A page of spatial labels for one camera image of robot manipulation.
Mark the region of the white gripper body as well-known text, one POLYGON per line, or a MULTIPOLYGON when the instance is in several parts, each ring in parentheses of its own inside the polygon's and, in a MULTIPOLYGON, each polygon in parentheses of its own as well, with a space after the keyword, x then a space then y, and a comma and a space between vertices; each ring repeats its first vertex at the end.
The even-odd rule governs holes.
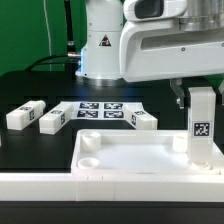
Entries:
POLYGON ((119 47, 127 82, 224 73, 224 28, 182 32, 177 19, 127 22, 119 47))

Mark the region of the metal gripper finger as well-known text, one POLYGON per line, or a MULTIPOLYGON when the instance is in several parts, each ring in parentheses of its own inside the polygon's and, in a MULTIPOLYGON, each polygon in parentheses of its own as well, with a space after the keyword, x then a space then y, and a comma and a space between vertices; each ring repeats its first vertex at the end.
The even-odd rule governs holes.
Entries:
POLYGON ((181 109, 183 109, 185 93, 184 93, 184 90, 182 89, 182 79, 181 78, 171 79, 170 87, 177 96, 177 100, 176 100, 177 104, 179 105, 181 109))
POLYGON ((220 86, 218 87, 217 105, 224 106, 224 80, 221 82, 220 86))

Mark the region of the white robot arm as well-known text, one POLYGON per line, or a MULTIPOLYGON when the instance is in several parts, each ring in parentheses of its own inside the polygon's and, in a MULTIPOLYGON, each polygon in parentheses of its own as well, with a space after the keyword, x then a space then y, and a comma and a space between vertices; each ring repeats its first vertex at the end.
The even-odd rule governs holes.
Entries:
POLYGON ((77 75, 98 85, 224 73, 224 0, 84 0, 87 42, 77 75))

